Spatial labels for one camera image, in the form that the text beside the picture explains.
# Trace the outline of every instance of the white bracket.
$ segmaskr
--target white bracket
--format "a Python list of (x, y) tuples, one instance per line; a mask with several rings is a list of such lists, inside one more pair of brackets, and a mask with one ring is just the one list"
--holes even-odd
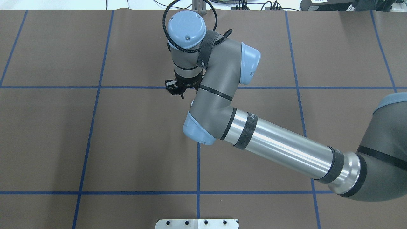
[(238, 219), (159, 220), (155, 229), (239, 229)]
[(204, 0), (192, 0), (192, 11), (197, 14), (206, 14), (206, 2)]

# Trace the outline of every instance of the gray robot arm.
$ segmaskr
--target gray robot arm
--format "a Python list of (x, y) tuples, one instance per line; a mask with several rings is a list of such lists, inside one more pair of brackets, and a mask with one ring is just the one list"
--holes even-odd
[(225, 39), (210, 47), (202, 77), (197, 63), (200, 52), (186, 53), (172, 43), (189, 50), (203, 49), (207, 33), (203, 19), (191, 11), (178, 12), (168, 23), (176, 80), (166, 81), (167, 89), (197, 90), (183, 127), (185, 135), (207, 145), (225, 140), (325, 183), (350, 199), (382, 201), (407, 193), (407, 93), (384, 98), (357, 152), (343, 153), (232, 107), (239, 83), (250, 82), (260, 53)]

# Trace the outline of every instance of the blue grid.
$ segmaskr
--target blue grid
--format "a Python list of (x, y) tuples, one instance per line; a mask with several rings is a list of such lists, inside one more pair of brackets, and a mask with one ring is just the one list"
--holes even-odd
[[(299, 104), (299, 109), (300, 109), (300, 116), (301, 116), (301, 121), (302, 121), (302, 129), (303, 129), (303, 134), (305, 137), (307, 137), (306, 134), (306, 126), (305, 126), (305, 121), (304, 121), (304, 114), (302, 111), (302, 103), (301, 103), (301, 96), (300, 96), (300, 89), (393, 89), (394, 92), (397, 92), (397, 89), (407, 89), (407, 87), (396, 87), (385, 53), (383, 51), (379, 34), (377, 32), (376, 28), (376, 23), (374, 20), (373, 12), (370, 11), (370, 15), (372, 18), (372, 23), (374, 27), (374, 31), (376, 34), (376, 38), (378, 41), (378, 45), (380, 48), (380, 51), (383, 56), (383, 60), (386, 65), (387, 72), (389, 74), (390, 81), (392, 83), (391, 87), (353, 87), (353, 86), (299, 86), (298, 83), (298, 76), (297, 76), (297, 70), (295, 67), (295, 58), (294, 58), (294, 52), (293, 52), (293, 46), (292, 46), (292, 40), (291, 40), (291, 34), (290, 34), (290, 28), (289, 28), (289, 20), (288, 20), (288, 14), (287, 12), (285, 13), (285, 19), (286, 19), (286, 26), (287, 26), (287, 34), (288, 34), (288, 40), (289, 40), (289, 46), (290, 46), (290, 52), (291, 52), (291, 61), (293, 65), (293, 73), (294, 73), (294, 78), (295, 78), (295, 86), (240, 86), (238, 87), (239, 89), (296, 89), (297, 91), (297, 97), (298, 97), (298, 104)], [(79, 212), (79, 206), (80, 206), (80, 201), (81, 201), (81, 196), (82, 195), (196, 195), (196, 215), (197, 218), (200, 218), (200, 195), (235, 195), (235, 194), (251, 194), (251, 195), (268, 195), (268, 194), (312, 194), (313, 195), (313, 200), (314, 200), (314, 208), (315, 208), (315, 216), (316, 216), (316, 221), (317, 221), (317, 227), (318, 229), (321, 228), (321, 224), (319, 221), (319, 212), (318, 212), (318, 204), (317, 204), (317, 198), (316, 194), (332, 194), (331, 191), (326, 191), (326, 190), (315, 190), (315, 185), (314, 185), (314, 180), (311, 179), (311, 191), (304, 190), (304, 191), (201, 191), (200, 190), (200, 149), (201, 145), (200, 143), (197, 144), (197, 190), (196, 191), (145, 191), (145, 192), (87, 192), (87, 191), (82, 191), (83, 189), (83, 182), (85, 178), (85, 172), (86, 172), (86, 164), (88, 160), (88, 155), (89, 155), (89, 149), (90, 149), (90, 143), (91, 143), (91, 138), (92, 138), (92, 133), (93, 133), (93, 126), (94, 126), (94, 119), (96, 116), (96, 109), (98, 105), (98, 99), (99, 99), (99, 94), (101, 89), (165, 89), (163, 86), (102, 86), (102, 79), (103, 79), (103, 72), (104, 72), (104, 67), (105, 67), (105, 61), (106, 61), (106, 56), (107, 56), (107, 50), (109, 46), (109, 38), (110, 38), (110, 33), (112, 30), (112, 22), (113, 22), (113, 17), (114, 17), (114, 11), (112, 11), (111, 18), (110, 18), (110, 24), (109, 24), (109, 30), (107, 34), (107, 40), (106, 40), (106, 46), (105, 46), (105, 52), (103, 56), (103, 62), (102, 62), (102, 67), (101, 67), (101, 73), (99, 77), (99, 84), (98, 86), (2, 86), (2, 83), (4, 81), (4, 77), (7, 72), (7, 68), (9, 66), (10, 60), (13, 56), (14, 49), (17, 45), (18, 38), (20, 36), (20, 33), (23, 29), (23, 25), (25, 22), (25, 19), (27, 17), (28, 10), (25, 11), (24, 17), (22, 19), (20, 28), (18, 30), (17, 36), (15, 38), (13, 47), (11, 49), (10, 55), (8, 57), (6, 66), (4, 68), (2, 77), (0, 79), (0, 88), (3, 89), (97, 89), (96, 93), (96, 98), (95, 98), (95, 105), (94, 105), (94, 110), (92, 114), (92, 122), (90, 125), (90, 131), (89, 131), (89, 137), (88, 137), (88, 143), (86, 147), (86, 153), (85, 153), (85, 159), (83, 163), (83, 169), (82, 169), (82, 175), (81, 175), (81, 181), (80, 181), (80, 186), (79, 190), (77, 192), (70, 192), (70, 191), (0, 191), (0, 195), (77, 195), (77, 204), (75, 207), (75, 214), (74, 214), (74, 219), (72, 223), (72, 228), (74, 229), (76, 227), (76, 221), (78, 217), (78, 212)]]

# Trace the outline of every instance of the black band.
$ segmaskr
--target black band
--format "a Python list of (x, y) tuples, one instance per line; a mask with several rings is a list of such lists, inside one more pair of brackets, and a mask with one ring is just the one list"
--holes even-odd
[(213, 89), (213, 88), (207, 87), (207, 86), (202, 85), (202, 84), (199, 86), (199, 88), (202, 88), (202, 89), (204, 89), (204, 90), (207, 90), (208, 92), (212, 92), (212, 93), (214, 93), (214, 94), (216, 94), (216, 95), (218, 95), (218, 96), (220, 96), (220, 97), (223, 97), (223, 98), (225, 98), (225, 99), (227, 99), (227, 100), (230, 100), (230, 101), (232, 101), (232, 99), (233, 99), (233, 97), (231, 97), (231, 96), (229, 96), (229, 95), (227, 95), (227, 94), (224, 94), (224, 93), (222, 93), (222, 92), (220, 92), (220, 91), (217, 91), (217, 90), (215, 90), (215, 89)]
[(206, 69), (209, 62), (210, 54), (212, 53), (213, 45), (215, 44), (216, 39), (218, 39), (219, 33), (208, 30), (206, 35), (201, 42), (197, 65), (203, 69)]
[(342, 169), (344, 168), (344, 163), (345, 163), (345, 156), (341, 152), (339, 152), (337, 149), (334, 149), (330, 146), (328, 146), (328, 147), (332, 150), (333, 158), (332, 158), (331, 167), (324, 177), (316, 180), (323, 184), (331, 183), (336, 178), (338, 178), (342, 172)]
[(349, 196), (355, 195), (360, 190), (363, 183), (365, 182), (366, 174), (368, 173), (366, 161), (361, 155), (359, 155), (359, 154), (356, 154), (356, 155), (359, 157), (359, 161), (360, 161), (359, 178), (357, 179), (355, 185), (348, 192), (341, 194), (340, 196), (349, 197)]
[(177, 80), (177, 86), (184, 88), (194, 88), (197, 87), (202, 81), (202, 71), (192, 78), (185, 78), (180, 76), (176, 71), (175, 78)]
[(223, 135), (222, 135), (222, 137), (221, 137), (221, 140), (222, 140), (222, 141), (225, 140), (226, 135), (228, 134), (228, 132), (229, 132), (229, 130), (230, 130), (230, 127), (232, 126), (232, 123), (233, 123), (233, 120), (234, 120), (234, 116), (236, 115), (236, 111), (237, 111), (237, 109), (236, 109), (236, 107), (234, 107), (234, 108), (233, 108), (232, 115), (230, 116), (230, 119), (229, 119), (228, 126), (226, 127), (226, 130), (225, 130), (225, 132), (223, 133)]
[(196, 69), (198, 67), (198, 66), (195, 66), (193, 68), (182, 68), (182, 67), (178, 66), (174, 61), (173, 61), (173, 63), (174, 63), (175, 66), (177, 66), (177, 68), (180, 68), (182, 70), (194, 70), (194, 69)]
[(388, 154), (361, 145), (359, 146), (357, 151), (407, 171), (407, 162), (402, 159), (398, 159), (396, 157), (390, 156)]
[(234, 147), (244, 150), (252, 139), (257, 125), (257, 115), (247, 113), (247, 121)]

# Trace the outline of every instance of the blue joint cap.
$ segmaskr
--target blue joint cap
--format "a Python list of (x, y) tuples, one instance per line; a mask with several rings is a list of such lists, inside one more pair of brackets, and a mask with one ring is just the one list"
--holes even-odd
[(212, 145), (216, 140), (192, 117), (189, 111), (182, 129), (187, 137), (205, 145)]
[(400, 102), (407, 102), (407, 92), (399, 92), (399, 93), (393, 93), (390, 94), (386, 97), (384, 97), (380, 103), (379, 106), (374, 110), (373, 114), (380, 108), (393, 104), (393, 103), (400, 103)]
[(193, 11), (181, 11), (170, 18), (167, 26), (171, 39), (181, 48), (189, 49), (199, 44), (205, 34), (205, 21)]
[(257, 65), (260, 61), (260, 52), (242, 42), (242, 63), (240, 68), (240, 83), (250, 84)]

